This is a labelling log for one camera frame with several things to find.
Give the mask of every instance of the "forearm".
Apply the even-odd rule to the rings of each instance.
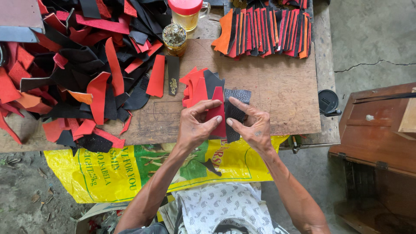
[[[189,150],[176,145],[166,161],[140,189],[123,213],[114,233],[147,226],[156,215],[173,177],[181,167]]]
[[[276,151],[271,149],[261,154],[295,227],[301,233],[330,233],[322,210],[289,172]]]

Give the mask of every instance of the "white patterned cloth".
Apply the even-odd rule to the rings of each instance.
[[[219,225],[243,227],[253,234],[276,233],[259,182],[205,184],[172,194],[181,201],[188,234],[212,234]]]

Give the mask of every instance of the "person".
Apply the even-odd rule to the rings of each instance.
[[[228,118],[226,124],[238,132],[263,159],[280,198],[301,233],[330,233],[325,216],[306,189],[282,163],[270,140],[270,115],[230,97],[230,103],[246,113],[244,124]],[[150,223],[184,159],[203,143],[221,121],[216,116],[205,121],[206,110],[220,100],[200,101],[182,110],[177,143],[166,161],[142,187],[116,226],[120,234],[168,234],[161,223]],[[217,183],[172,192],[178,204],[175,233],[287,233],[271,221],[260,183]]]

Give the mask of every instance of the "mug handle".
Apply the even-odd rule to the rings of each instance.
[[[206,8],[205,11],[199,12],[199,18],[200,19],[209,14],[209,12],[211,11],[211,4],[209,4],[209,2],[202,2],[202,8],[201,9],[204,9],[204,8]]]

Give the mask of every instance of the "yellow sack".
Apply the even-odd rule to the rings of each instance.
[[[273,136],[276,151],[288,136]],[[130,201],[168,157],[175,143],[112,148],[108,153],[79,149],[44,151],[49,167],[78,203]],[[201,162],[211,159],[217,176]],[[271,181],[260,158],[244,141],[207,140],[183,162],[168,192],[215,182]]]

